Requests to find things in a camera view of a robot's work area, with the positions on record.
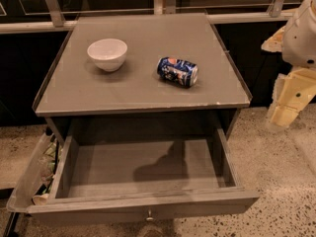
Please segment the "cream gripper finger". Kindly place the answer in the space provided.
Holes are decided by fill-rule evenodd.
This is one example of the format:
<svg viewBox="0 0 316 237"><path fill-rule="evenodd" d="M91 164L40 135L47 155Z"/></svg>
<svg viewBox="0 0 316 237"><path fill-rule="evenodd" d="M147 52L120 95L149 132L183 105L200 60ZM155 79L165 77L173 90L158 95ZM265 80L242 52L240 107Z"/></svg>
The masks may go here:
<svg viewBox="0 0 316 237"><path fill-rule="evenodd" d="M297 117L298 112L288 107L270 105L268 110L269 122L280 127L289 127Z"/></svg>

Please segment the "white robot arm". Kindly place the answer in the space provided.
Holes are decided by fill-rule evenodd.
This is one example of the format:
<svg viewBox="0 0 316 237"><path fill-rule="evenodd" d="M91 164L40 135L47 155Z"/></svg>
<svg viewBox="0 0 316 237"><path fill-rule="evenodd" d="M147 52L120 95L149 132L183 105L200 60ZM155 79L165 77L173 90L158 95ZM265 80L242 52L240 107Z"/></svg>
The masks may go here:
<svg viewBox="0 0 316 237"><path fill-rule="evenodd" d="M280 52L292 66L277 77L269 109L270 123L289 127L316 96L316 0L304 0L261 49Z"/></svg>

